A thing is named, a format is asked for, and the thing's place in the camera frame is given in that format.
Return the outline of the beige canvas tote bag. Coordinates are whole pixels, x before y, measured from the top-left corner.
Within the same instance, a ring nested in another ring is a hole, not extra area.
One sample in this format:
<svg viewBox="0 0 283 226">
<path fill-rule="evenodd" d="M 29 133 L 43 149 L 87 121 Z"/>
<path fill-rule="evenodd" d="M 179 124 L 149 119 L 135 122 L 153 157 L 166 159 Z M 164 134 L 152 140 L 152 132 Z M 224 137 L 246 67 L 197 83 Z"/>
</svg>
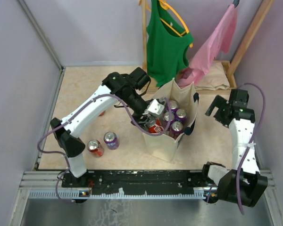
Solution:
<svg viewBox="0 0 283 226">
<path fill-rule="evenodd" d="M 166 134 L 154 137 L 145 133 L 143 138 L 149 154 L 165 161 L 173 162 L 181 140 L 184 136 L 189 136 L 194 130 L 199 94 L 196 92 L 193 83 L 187 87 L 180 88 L 175 80 L 171 80 L 159 88 L 152 96 L 153 99 L 161 97 L 177 101 L 179 106 L 186 110 L 187 121 L 183 124 L 183 132 L 176 139 Z"/>
</svg>

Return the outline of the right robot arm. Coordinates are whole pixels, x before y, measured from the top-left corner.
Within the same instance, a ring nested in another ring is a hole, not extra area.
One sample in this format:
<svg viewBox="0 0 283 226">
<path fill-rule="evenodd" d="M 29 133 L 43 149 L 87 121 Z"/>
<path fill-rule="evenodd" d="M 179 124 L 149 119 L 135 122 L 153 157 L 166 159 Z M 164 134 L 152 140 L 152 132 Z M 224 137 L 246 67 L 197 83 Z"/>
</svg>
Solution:
<svg viewBox="0 0 283 226">
<path fill-rule="evenodd" d="M 255 112 L 248 106 L 246 90 L 231 90 L 229 99 L 217 95 L 205 115 L 217 111 L 214 118 L 230 130 L 232 139 L 232 169 L 222 164 L 207 162 L 202 168 L 201 181 L 206 186 L 216 185 L 220 200 L 242 206 L 254 207 L 268 185 L 268 179 L 260 174 L 255 157 L 254 134 L 259 126 Z"/>
</svg>

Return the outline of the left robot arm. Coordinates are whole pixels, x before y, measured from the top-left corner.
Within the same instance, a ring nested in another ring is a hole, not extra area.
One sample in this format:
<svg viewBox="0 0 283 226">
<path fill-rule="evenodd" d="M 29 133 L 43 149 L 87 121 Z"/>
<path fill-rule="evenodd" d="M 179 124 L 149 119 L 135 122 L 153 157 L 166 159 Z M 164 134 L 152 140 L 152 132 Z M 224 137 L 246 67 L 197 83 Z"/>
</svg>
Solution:
<svg viewBox="0 0 283 226">
<path fill-rule="evenodd" d="M 71 114 L 61 120 L 57 118 L 51 120 L 54 136 L 59 146 L 66 152 L 72 181 L 77 186 L 85 186 L 89 181 L 83 159 L 85 144 L 79 136 L 102 112 L 120 99 L 133 110 L 133 120 L 142 125 L 150 103 L 137 91 L 148 82 L 150 77 L 140 67 L 130 74 L 110 73 L 90 98 Z"/>
</svg>

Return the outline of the purple Fanta can top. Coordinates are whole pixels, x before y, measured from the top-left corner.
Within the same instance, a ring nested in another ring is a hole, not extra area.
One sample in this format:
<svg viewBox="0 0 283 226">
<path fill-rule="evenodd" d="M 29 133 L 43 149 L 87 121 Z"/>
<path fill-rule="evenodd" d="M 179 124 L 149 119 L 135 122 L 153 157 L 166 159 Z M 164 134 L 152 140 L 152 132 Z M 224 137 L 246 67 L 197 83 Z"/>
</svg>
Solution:
<svg viewBox="0 0 283 226">
<path fill-rule="evenodd" d="M 181 122 L 184 125 L 187 121 L 187 116 L 187 112 L 184 109 L 179 108 L 175 113 L 175 120 Z"/>
</svg>

